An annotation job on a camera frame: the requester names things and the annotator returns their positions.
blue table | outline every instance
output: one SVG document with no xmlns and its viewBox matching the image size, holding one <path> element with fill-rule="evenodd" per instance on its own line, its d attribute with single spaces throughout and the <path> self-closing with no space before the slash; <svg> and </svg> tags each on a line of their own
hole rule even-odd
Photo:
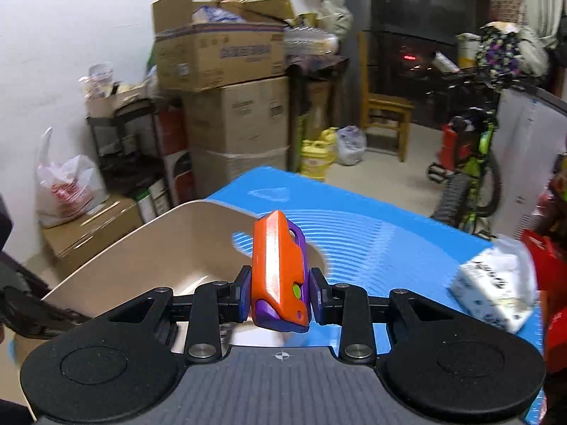
<svg viewBox="0 0 567 425">
<path fill-rule="evenodd" d="M 407 288 L 459 310 L 447 285 L 459 264 L 490 245 L 391 204 L 267 167 L 249 171 L 210 199 L 256 215 L 283 211 L 325 255 L 330 283 L 360 285 L 374 296 Z M 235 243 L 251 254 L 249 236 L 237 234 Z M 378 351 L 387 352 L 384 325 L 375 325 L 374 332 Z M 538 308 L 518 335 L 541 351 L 542 334 Z M 338 338 L 338 326 L 312 323 L 308 333 L 294 335 L 288 343 L 337 350 Z M 528 413 L 530 424 L 538 423 L 542 397 L 540 393 Z"/>
</svg>

yellow jug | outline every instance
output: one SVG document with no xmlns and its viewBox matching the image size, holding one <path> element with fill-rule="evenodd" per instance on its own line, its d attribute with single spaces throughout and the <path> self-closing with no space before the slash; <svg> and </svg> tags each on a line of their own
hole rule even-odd
<svg viewBox="0 0 567 425">
<path fill-rule="evenodd" d="M 326 143 L 329 149 L 329 164 L 334 163 L 337 159 L 337 130 L 336 127 L 325 129 L 319 137 L 319 140 Z"/>
<path fill-rule="evenodd" d="M 322 140 L 304 140 L 301 148 L 300 174 L 319 182 L 327 178 L 329 149 Z"/>
</svg>

orange and purple toy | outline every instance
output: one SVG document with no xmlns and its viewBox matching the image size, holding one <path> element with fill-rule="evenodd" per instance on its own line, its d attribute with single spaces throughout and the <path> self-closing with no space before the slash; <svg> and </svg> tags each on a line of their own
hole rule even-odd
<svg viewBox="0 0 567 425">
<path fill-rule="evenodd" d="M 307 332 L 311 320 L 305 236 L 274 211 L 254 224 L 252 320 L 279 332 Z"/>
</svg>

wooden chair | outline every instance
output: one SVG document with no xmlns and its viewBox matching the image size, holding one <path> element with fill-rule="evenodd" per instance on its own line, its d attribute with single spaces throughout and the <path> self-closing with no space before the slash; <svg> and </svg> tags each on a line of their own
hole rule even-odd
<svg viewBox="0 0 567 425">
<path fill-rule="evenodd" d="M 369 127 L 396 131 L 396 152 L 403 163 L 408 155 L 409 127 L 412 122 L 414 106 L 407 99 L 395 96 L 384 96 L 368 92 L 368 53 L 366 37 L 363 32 L 358 33 L 358 58 L 360 61 L 360 89 L 361 89 L 361 117 L 360 128 L 366 132 Z M 394 112 L 395 117 L 384 117 L 386 120 L 397 121 L 396 124 L 376 123 L 370 119 L 370 110 L 387 110 Z"/>
</svg>

metal screw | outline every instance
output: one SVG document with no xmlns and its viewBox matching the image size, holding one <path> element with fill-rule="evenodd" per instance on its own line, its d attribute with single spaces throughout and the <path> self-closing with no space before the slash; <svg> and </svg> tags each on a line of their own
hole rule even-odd
<svg viewBox="0 0 567 425">
<path fill-rule="evenodd" d="M 194 356 L 195 358 L 210 358 L 217 352 L 217 349 L 209 345 L 208 343 L 196 343 L 195 345 L 191 345 L 189 349 L 189 354 Z"/>
<path fill-rule="evenodd" d="M 372 354 L 372 348 L 363 343 L 353 343 L 345 348 L 345 354 L 354 359 L 368 358 Z"/>
</svg>

